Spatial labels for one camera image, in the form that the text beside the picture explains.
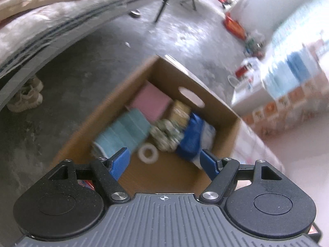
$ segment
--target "blue gripper pad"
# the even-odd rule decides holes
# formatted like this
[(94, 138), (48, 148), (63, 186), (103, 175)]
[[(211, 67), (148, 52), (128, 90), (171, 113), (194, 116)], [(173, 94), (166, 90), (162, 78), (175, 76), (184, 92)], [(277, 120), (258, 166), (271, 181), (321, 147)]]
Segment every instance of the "blue gripper pad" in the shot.
[(116, 181), (118, 181), (130, 163), (129, 149), (126, 147), (122, 148), (116, 154), (114, 154), (110, 160), (112, 160), (112, 168), (110, 170), (110, 174)]
[(204, 150), (200, 153), (200, 165), (205, 170), (208, 177), (213, 181), (215, 177), (219, 174), (217, 163), (213, 158), (205, 153)]

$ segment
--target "white wall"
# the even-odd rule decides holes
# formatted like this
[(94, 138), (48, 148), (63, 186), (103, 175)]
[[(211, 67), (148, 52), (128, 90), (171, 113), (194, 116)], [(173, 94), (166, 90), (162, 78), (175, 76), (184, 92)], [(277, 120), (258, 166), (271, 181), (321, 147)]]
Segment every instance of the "white wall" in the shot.
[(307, 1), (240, 0), (231, 9), (231, 15), (246, 31), (257, 29), (269, 41), (277, 27)]
[(315, 223), (329, 246), (329, 113), (265, 140), (286, 168), (286, 175), (315, 202)]

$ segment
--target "pink item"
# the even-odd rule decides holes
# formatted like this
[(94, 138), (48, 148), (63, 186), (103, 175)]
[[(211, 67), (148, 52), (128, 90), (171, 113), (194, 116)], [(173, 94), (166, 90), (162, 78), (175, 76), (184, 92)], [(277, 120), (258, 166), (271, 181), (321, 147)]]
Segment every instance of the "pink item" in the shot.
[(130, 108), (139, 109), (150, 123), (154, 123), (161, 118), (171, 101), (169, 96), (150, 82), (146, 82), (131, 103)]

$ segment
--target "white shoe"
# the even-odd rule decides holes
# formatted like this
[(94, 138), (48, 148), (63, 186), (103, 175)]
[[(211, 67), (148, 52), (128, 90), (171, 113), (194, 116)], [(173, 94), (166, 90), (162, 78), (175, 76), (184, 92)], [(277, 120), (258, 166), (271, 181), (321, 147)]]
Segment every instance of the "white shoe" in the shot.
[(42, 103), (42, 95), (31, 85), (22, 87), (8, 102), (7, 107), (12, 112), (22, 112), (36, 108)]
[(25, 86), (28, 86), (28, 85), (31, 85), (39, 93), (43, 89), (43, 83), (36, 75), (34, 75), (33, 77), (31, 77), (30, 79), (27, 80), (27, 82), (25, 83)]

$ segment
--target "metal screw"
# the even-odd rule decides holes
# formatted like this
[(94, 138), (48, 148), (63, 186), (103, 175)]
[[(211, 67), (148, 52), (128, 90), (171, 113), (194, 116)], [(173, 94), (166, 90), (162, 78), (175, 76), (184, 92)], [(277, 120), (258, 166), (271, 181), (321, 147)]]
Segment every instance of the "metal screw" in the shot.
[(111, 198), (114, 200), (124, 200), (128, 198), (128, 195), (124, 192), (114, 192), (111, 195)]
[(209, 200), (217, 199), (219, 197), (218, 194), (216, 192), (213, 192), (213, 191), (207, 191), (207, 192), (203, 193), (202, 196), (205, 199), (209, 199)]

